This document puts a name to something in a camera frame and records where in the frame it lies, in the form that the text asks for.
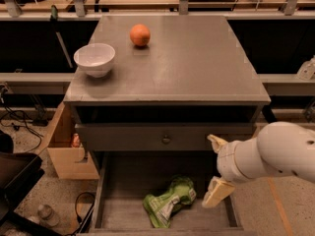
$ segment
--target white bottle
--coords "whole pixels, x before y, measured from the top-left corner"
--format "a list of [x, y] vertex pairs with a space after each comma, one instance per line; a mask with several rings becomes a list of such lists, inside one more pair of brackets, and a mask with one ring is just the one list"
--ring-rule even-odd
[[301, 80], [309, 81], [315, 73], [315, 56], [310, 60], [303, 63], [297, 72], [297, 77]]

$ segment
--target floor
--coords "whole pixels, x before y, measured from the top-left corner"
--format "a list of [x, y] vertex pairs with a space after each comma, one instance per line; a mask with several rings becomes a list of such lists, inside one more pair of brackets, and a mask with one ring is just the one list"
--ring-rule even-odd
[[[0, 129], [13, 138], [15, 152], [37, 145], [38, 137], [27, 129], [21, 127], [16, 131], [11, 120], [2, 123], [9, 126], [0, 126]], [[45, 136], [46, 128], [32, 128]], [[76, 198], [84, 192], [94, 193], [97, 180], [60, 180], [46, 149], [40, 156], [45, 174], [17, 208], [17, 213], [24, 217], [36, 216], [39, 205], [50, 205], [60, 217], [59, 224], [52, 229], [62, 235], [72, 233], [78, 227]], [[259, 236], [315, 235], [314, 197], [315, 185], [296, 177], [257, 179], [238, 185], [232, 195], [241, 225], [245, 230], [256, 231]], [[79, 215], [84, 216], [87, 210], [87, 206], [81, 204], [90, 201], [89, 196], [80, 199]]]

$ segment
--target bowl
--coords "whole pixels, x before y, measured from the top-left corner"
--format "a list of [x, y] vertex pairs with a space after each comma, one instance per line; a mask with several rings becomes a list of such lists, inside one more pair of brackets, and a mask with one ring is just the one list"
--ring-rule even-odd
[[105, 76], [114, 65], [115, 49], [105, 43], [92, 43], [81, 47], [74, 54], [78, 67], [95, 78]]

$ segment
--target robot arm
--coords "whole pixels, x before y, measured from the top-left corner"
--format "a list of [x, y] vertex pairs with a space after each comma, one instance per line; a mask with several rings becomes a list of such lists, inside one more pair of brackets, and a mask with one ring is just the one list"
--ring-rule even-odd
[[315, 182], [315, 131], [296, 124], [275, 122], [264, 127], [257, 138], [227, 141], [209, 135], [218, 154], [218, 171], [203, 201], [215, 207], [234, 190], [234, 183], [260, 177], [297, 176]]

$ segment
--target white robot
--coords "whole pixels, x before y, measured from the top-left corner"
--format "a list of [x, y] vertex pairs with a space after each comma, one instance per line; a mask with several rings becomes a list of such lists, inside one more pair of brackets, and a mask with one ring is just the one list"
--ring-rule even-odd
[[265, 126], [256, 138], [227, 141], [209, 135], [218, 154], [220, 178], [214, 177], [204, 196], [203, 207], [215, 207], [235, 189], [260, 177], [295, 175], [315, 182], [315, 131], [287, 122]]

